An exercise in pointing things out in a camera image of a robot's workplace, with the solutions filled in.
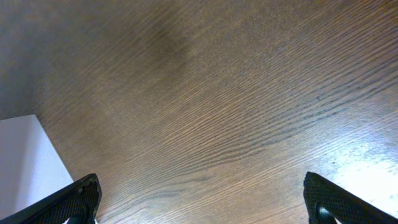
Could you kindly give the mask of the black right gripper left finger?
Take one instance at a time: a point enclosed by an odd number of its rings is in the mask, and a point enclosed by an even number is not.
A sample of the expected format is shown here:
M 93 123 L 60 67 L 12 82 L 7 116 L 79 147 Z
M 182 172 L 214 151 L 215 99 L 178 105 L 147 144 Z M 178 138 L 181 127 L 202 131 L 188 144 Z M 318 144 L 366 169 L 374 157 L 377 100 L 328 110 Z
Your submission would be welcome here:
M 31 206 L 1 220 L 7 224 L 95 224 L 101 201 L 96 174 L 88 174 Z

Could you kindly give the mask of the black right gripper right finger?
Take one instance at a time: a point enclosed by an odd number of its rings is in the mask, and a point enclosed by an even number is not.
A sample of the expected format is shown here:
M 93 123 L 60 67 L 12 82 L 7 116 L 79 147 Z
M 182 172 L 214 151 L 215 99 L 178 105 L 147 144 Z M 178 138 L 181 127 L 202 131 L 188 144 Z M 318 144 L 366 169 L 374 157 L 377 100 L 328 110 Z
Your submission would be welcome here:
M 309 224 L 397 223 L 397 218 L 314 172 L 306 173 L 303 186 Z

